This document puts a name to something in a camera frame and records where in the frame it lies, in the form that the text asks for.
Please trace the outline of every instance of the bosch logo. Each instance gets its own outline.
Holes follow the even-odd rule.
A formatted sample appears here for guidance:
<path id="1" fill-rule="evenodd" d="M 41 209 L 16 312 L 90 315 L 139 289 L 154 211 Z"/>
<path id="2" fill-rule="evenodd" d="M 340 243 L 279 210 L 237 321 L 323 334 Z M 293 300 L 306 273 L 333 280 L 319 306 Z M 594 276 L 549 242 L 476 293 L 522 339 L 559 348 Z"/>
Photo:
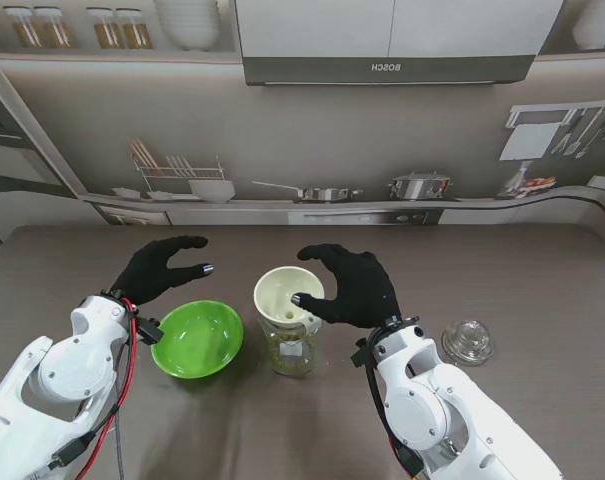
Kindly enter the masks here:
<path id="1" fill-rule="evenodd" d="M 402 68 L 401 63 L 373 63 L 371 64 L 372 72 L 399 72 Z"/>

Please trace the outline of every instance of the white funnel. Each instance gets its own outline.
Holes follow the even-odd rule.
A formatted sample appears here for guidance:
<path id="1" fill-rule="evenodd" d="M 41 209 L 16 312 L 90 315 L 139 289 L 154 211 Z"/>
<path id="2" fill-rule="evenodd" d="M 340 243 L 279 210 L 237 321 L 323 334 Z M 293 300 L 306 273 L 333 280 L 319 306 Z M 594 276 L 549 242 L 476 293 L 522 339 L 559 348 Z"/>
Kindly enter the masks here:
<path id="1" fill-rule="evenodd" d="M 322 320 L 291 303 L 295 293 L 308 293 L 324 298 L 320 279 L 300 267 L 280 267 L 265 273 L 255 285 L 253 301 L 266 320 L 281 328 L 304 326 L 307 332 L 316 331 Z"/>

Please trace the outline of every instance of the robotic arm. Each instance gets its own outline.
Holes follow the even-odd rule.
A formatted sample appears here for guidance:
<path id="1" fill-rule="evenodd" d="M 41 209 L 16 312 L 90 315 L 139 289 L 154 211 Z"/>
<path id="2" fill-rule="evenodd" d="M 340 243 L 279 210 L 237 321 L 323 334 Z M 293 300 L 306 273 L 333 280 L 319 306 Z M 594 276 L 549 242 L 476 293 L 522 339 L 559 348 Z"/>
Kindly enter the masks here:
<path id="1" fill-rule="evenodd" d="M 414 319 L 402 321 L 391 281 L 375 255 L 314 245 L 336 277 L 335 300 L 298 293 L 292 302 L 329 323 L 373 328 L 352 359 L 365 365 L 380 419 L 398 461 L 424 480 L 561 480 L 544 451 L 459 368 L 442 362 Z M 408 366 L 423 372 L 413 376 Z M 384 401 L 374 369 L 386 383 Z"/>
<path id="2" fill-rule="evenodd" d="M 372 362 L 377 363 L 386 383 L 382 414 L 399 448 L 413 453 L 409 473 L 431 480 L 564 478 L 462 370 L 440 360 L 434 341 L 414 321 L 391 323 L 374 334 L 379 340 L 374 337 L 364 347 L 366 366 L 372 376 Z M 424 373 L 411 378 L 408 364 Z"/>
<path id="3" fill-rule="evenodd" d="M 0 480 L 66 478 L 72 462 L 100 429 L 108 427 L 116 405 L 124 400 L 121 395 L 94 426 L 116 381 L 113 352 L 128 342 L 134 359 L 138 334 L 147 344 L 161 338 L 153 321 L 134 316 L 132 304 L 149 302 L 170 287 L 211 274 L 210 264 L 166 267 L 179 250 L 206 243 L 204 238 L 186 236 L 151 242 L 135 253 L 111 291 L 88 297 L 73 310 L 71 337 L 55 345 L 40 337 L 22 351 L 0 384 Z M 128 373 L 130 382 L 132 367 Z M 73 420 L 26 405 L 22 389 L 27 381 L 50 404 L 81 402 Z"/>

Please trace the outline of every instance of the white robotic arm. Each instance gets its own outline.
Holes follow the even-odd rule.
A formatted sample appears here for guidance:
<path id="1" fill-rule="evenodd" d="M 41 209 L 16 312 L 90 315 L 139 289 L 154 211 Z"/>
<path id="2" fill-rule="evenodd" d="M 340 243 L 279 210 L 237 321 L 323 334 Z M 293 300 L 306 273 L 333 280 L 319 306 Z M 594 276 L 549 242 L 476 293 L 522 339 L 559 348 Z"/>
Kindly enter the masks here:
<path id="1" fill-rule="evenodd" d="M 418 478 L 564 479 L 504 410 L 462 370 L 440 360 L 420 327 L 403 322 L 379 338 L 373 355 L 387 387 L 384 414 L 395 437 L 422 459 Z M 424 373 L 410 378 L 408 364 Z"/>
<path id="2" fill-rule="evenodd" d="M 126 310 L 114 300 L 91 296 L 73 310 L 71 323 L 72 337 L 55 345 L 38 338 L 0 384 L 0 480 L 64 478 L 68 466 L 50 472 L 54 454 L 91 430 L 113 388 L 112 349 L 129 337 Z M 27 380 L 43 400 L 84 401 L 82 409 L 70 422 L 35 410 L 22 400 Z"/>

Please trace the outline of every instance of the countertop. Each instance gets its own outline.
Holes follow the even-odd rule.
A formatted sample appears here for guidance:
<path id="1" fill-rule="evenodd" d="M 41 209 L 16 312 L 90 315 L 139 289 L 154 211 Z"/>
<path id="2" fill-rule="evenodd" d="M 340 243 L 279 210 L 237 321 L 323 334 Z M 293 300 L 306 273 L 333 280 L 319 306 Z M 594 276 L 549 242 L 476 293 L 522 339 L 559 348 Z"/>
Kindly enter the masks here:
<path id="1" fill-rule="evenodd" d="M 405 316 L 427 335 L 462 319 L 485 322 L 497 353 L 467 373 L 555 460 L 568 479 L 605 480 L 605 246 L 573 226 L 29 227 L 0 248 L 0 381 L 40 335 L 71 334 L 69 314 L 109 287 L 148 241 L 198 233 L 204 250 L 171 266 L 211 262 L 214 275 L 142 308 L 162 318 L 194 299 L 233 306 L 246 336 L 238 357 L 202 380 L 161 372 L 140 345 L 121 411 L 126 478 L 140 480 L 405 479 L 376 416 L 364 371 L 349 357 L 366 334 L 324 325 L 318 365 L 302 379 L 273 373 L 252 301 L 276 266 L 304 265 L 329 296 L 310 243 L 370 250 L 389 272 Z M 111 433 L 86 477 L 117 478 Z"/>

